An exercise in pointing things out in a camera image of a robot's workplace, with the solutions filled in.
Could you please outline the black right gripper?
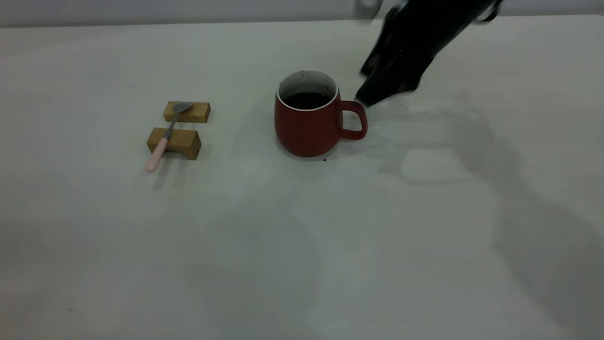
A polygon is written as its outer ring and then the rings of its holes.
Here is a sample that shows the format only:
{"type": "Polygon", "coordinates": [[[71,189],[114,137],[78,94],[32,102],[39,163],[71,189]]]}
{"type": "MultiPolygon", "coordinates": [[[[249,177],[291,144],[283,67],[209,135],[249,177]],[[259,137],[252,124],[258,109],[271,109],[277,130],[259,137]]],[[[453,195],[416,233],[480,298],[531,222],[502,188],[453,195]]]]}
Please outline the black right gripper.
{"type": "Polygon", "coordinates": [[[410,0],[393,19],[361,67],[363,76],[377,67],[382,78],[367,78],[358,89],[354,98],[364,106],[417,90],[427,67],[462,29],[462,6],[457,0],[410,0]]]}

